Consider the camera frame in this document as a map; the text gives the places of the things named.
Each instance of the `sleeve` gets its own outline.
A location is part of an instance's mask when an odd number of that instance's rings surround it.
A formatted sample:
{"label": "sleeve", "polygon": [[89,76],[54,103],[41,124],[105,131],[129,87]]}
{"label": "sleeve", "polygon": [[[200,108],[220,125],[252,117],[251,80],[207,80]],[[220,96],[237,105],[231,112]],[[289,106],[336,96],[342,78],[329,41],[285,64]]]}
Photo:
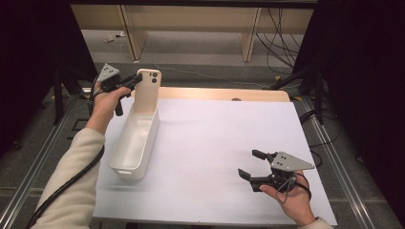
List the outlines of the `sleeve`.
{"label": "sleeve", "polygon": [[324,219],[316,218],[315,222],[303,227],[298,227],[298,229],[332,229],[332,227]]}
{"label": "sleeve", "polygon": [[[85,168],[99,153],[105,136],[85,128],[75,135],[71,148],[59,160],[49,179],[37,208]],[[96,180],[99,163],[59,196],[38,219],[33,228],[89,228],[96,205]]]}

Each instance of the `hand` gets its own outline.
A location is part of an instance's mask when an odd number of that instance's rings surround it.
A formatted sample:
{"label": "hand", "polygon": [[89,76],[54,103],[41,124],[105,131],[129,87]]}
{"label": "hand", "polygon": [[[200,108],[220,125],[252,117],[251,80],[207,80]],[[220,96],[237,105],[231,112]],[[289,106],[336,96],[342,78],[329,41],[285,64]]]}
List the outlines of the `hand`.
{"label": "hand", "polygon": [[86,128],[91,128],[105,134],[110,120],[114,116],[114,109],[121,96],[130,93],[131,90],[125,87],[118,88],[110,93],[101,93],[95,97],[95,106],[92,116],[86,124]]}
{"label": "hand", "polygon": [[[297,174],[304,175],[302,171],[296,171]],[[298,183],[309,188],[307,180],[301,176],[297,176]],[[312,213],[309,205],[309,194],[306,190],[295,186],[294,189],[288,192],[286,199],[286,194],[278,193],[273,187],[268,185],[260,186],[260,190],[272,198],[275,198],[283,208],[284,213],[292,220],[294,220],[298,226],[305,226],[314,221],[316,221],[315,216]]]}

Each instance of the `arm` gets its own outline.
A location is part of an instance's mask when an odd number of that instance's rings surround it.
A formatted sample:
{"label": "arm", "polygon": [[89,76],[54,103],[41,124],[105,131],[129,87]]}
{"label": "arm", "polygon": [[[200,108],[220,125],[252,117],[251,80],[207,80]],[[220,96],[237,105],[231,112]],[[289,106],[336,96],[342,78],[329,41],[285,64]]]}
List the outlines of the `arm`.
{"label": "arm", "polygon": [[[302,171],[296,171],[297,174],[303,175]],[[309,187],[306,179],[302,176],[297,176],[297,182]],[[288,198],[286,199],[286,194],[278,193],[277,191],[268,185],[260,186],[260,190],[272,198],[275,198],[281,205],[283,211],[288,217],[293,219],[300,229],[330,229],[332,228],[323,219],[316,218],[312,213],[309,205],[309,195],[307,191],[300,187],[295,187],[288,193]]]}
{"label": "arm", "polygon": [[[120,88],[96,97],[86,128],[76,134],[71,148],[60,159],[37,207],[96,157],[105,142],[104,134],[114,116],[117,101],[128,93],[129,89]],[[88,228],[96,204],[98,168],[99,163],[57,198],[33,228]]]}

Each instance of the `white board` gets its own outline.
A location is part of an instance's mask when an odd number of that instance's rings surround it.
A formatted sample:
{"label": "white board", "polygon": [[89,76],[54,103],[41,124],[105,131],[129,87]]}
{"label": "white board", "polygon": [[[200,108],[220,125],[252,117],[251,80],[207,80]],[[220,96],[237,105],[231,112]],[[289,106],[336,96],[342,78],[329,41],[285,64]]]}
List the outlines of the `white board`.
{"label": "white board", "polygon": [[[271,173],[251,154],[283,151],[313,163],[292,103],[160,99],[160,126],[145,177],[123,180],[107,161],[133,99],[107,130],[95,218],[160,223],[269,226],[294,224],[279,204],[238,175]],[[305,171],[315,216],[336,225],[316,169]]]}

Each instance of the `gray floor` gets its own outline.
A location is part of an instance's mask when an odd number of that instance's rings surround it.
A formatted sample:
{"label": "gray floor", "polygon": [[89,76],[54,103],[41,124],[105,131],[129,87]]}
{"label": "gray floor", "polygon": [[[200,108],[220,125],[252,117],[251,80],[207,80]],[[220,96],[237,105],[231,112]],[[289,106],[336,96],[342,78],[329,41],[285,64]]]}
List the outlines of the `gray floor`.
{"label": "gray floor", "polygon": [[[274,76],[285,76],[273,72],[267,66],[267,51],[258,40],[256,40],[251,61],[244,62],[238,34],[234,33],[150,32],[146,49],[136,63],[130,58],[125,38],[117,38],[112,43],[103,42],[109,34],[116,35],[119,34],[119,31],[83,31],[98,68],[101,68],[103,63],[110,63],[119,68],[122,74],[133,73],[140,67],[157,68],[163,74],[162,86],[261,89],[276,83]],[[298,42],[302,40],[300,35],[296,35],[295,38]],[[286,37],[286,41],[291,49],[298,51],[298,47],[289,36]],[[279,50],[278,53],[286,58],[283,51]],[[268,63],[276,71],[285,73],[291,71],[284,63],[274,57],[270,57]],[[298,81],[293,82],[284,90],[291,96],[298,95],[296,87],[298,83]],[[50,92],[44,99],[45,108],[38,110],[32,124],[20,139],[22,149],[19,151],[10,150],[0,159],[0,208],[2,210],[11,200],[16,187],[21,183],[31,166],[32,160],[41,150],[47,134],[53,127],[54,104],[52,96],[53,93]],[[307,111],[303,101],[293,100],[293,103],[298,115]],[[324,107],[330,107],[327,100],[324,102]],[[75,122],[79,118],[86,117],[86,101],[79,100],[70,113],[44,169],[35,182],[12,228],[25,227],[57,161],[68,149],[70,137],[75,135],[75,131],[72,131]],[[324,119],[324,126],[330,138],[334,139],[331,145],[339,154],[356,191],[367,206],[376,228],[402,228],[365,167],[355,160],[356,151],[340,125],[338,117],[332,111],[332,107],[331,111],[324,112]],[[309,146],[320,143],[311,120],[303,124],[303,130]],[[337,218],[338,226],[336,228],[361,228],[325,154],[325,148],[319,145],[313,146],[311,149],[322,158],[322,165],[318,166],[317,169]],[[313,156],[315,162],[320,162],[317,155]],[[98,228],[100,223],[99,219],[94,219],[91,228]],[[101,228],[123,229],[125,223],[102,221]],[[141,228],[188,228],[188,226],[142,224]]]}

